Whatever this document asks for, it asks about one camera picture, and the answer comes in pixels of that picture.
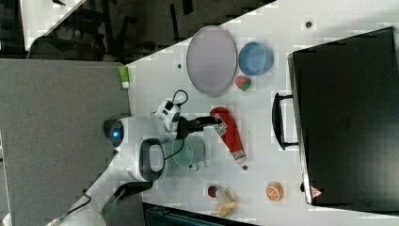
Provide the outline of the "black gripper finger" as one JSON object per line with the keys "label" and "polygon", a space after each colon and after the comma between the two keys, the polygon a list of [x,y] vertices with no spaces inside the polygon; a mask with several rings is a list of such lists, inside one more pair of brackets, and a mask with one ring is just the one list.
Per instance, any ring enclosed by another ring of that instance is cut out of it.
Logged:
{"label": "black gripper finger", "polygon": [[220,118],[212,117],[212,116],[198,117],[197,121],[199,122],[199,124],[220,124],[220,123],[222,123],[222,120]]}
{"label": "black gripper finger", "polygon": [[198,126],[198,131],[203,131],[205,128],[211,128],[211,127],[215,127],[217,125],[218,124],[215,124],[215,123],[200,125],[200,126]]}

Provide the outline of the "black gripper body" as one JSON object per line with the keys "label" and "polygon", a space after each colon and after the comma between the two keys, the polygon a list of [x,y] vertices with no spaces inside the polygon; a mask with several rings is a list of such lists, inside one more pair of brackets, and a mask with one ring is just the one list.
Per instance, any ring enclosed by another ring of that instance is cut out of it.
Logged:
{"label": "black gripper body", "polygon": [[202,125],[198,119],[187,120],[185,117],[180,117],[177,127],[177,139],[185,139],[190,134],[200,132],[203,130]]}

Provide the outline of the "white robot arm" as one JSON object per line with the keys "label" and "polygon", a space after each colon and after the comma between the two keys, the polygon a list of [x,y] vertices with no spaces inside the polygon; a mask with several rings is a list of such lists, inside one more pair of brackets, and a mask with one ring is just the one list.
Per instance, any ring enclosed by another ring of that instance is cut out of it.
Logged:
{"label": "white robot arm", "polygon": [[221,123],[216,117],[127,117],[109,128],[115,156],[70,210],[45,226],[106,226],[103,210],[121,186],[157,180],[165,167],[163,145]]}

